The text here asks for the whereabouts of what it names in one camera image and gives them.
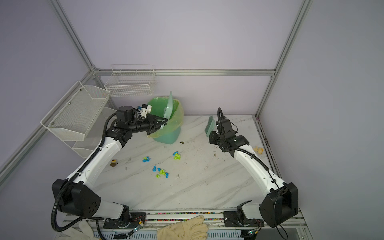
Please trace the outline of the green plastic dustpan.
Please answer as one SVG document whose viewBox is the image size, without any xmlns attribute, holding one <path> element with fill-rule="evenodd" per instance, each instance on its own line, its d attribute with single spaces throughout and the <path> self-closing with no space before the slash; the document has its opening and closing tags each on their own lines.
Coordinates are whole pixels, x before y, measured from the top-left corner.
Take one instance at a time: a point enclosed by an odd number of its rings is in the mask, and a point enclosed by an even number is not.
<svg viewBox="0 0 384 240">
<path fill-rule="evenodd" d="M 171 118 L 172 112 L 173 112 L 173 93 L 172 91 L 170 91 L 167 106 L 164 110 L 164 118 L 169 120 Z"/>
</svg>

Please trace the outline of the green hand brush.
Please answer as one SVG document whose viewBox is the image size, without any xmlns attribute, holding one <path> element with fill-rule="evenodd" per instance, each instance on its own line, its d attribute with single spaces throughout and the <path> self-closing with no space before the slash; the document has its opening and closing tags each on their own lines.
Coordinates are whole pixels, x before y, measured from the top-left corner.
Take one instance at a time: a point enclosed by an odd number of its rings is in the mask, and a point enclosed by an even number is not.
<svg viewBox="0 0 384 240">
<path fill-rule="evenodd" d="M 216 122 L 213 116 L 209 116 L 208 123 L 205 127 L 206 136 L 209 137 L 211 132 L 215 130 Z"/>
</svg>

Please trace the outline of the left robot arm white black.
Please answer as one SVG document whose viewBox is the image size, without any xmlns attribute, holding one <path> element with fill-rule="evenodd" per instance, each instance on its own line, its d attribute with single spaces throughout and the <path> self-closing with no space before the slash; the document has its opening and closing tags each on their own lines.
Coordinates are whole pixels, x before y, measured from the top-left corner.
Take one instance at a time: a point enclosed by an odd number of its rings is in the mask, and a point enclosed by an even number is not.
<svg viewBox="0 0 384 240">
<path fill-rule="evenodd" d="M 136 133 L 153 134 L 166 126 L 169 117 L 156 115 L 150 105 L 123 106 L 111 114 L 102 128 L 102 137 L 91 155 L 65 179 L 52 185 L 54 205 L 51 222 L 56 225 L 59 212 L 83 219 L 109 219 L 120 223 L 130 221 L 129 207 L 104 201 L 95 192 L 95 183 L 113 157 Z"/>
</svg>

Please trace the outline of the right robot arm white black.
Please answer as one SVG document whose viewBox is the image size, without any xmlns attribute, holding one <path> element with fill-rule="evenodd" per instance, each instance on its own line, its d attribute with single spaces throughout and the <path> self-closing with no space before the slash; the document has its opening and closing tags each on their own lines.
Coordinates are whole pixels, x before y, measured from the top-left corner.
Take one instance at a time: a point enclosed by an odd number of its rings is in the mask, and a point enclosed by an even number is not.
<svg viewBox="0 0 384 240">
<path fill-rule="evenodd" d="M 233 124 L 225 117 L 216 121 L 216 131 L 209 135 L 209 143 L 230 153 L 251 175 L 264 197 L 261 203 L 246 202 L 240 212 L 246 219 L 262 219 L 271 228 L 296 216 L 299 212 L 299 190 L 294 183 L 286 183 L 256 155 L 249 141 L 237 135 Z"/>
</svg>

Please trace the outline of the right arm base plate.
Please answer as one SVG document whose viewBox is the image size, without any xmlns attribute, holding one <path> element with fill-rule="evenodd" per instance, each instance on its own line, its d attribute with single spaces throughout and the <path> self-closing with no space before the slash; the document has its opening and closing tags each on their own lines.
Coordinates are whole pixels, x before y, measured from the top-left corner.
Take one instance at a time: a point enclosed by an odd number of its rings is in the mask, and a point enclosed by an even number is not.
<svg viewBox="0 0 384 240">
<path fill-rule="evenodd" d="M 243 214 L 237 211 L 224 211 L 224 225 L 225 227 L 264 227 L 265 223 L 260 219 L 247 219 Z"/>
</svg>

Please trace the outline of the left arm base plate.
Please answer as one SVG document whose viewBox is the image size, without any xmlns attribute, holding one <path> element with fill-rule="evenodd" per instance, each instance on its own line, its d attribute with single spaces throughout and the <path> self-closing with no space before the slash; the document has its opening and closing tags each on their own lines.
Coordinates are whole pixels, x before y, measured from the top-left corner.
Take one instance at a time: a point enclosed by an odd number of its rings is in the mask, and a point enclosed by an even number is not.
<svg viewBox="0 0 384 240">
<path fill-rule="evenodd" d="M 145 222 L 147 214 L 145 212 L 130 212 L 129 221 L 126 223 L 119 222 L 118 220 L 106 219 L 104 229 L 133 229 L 140 221 Z"/>
</svg>

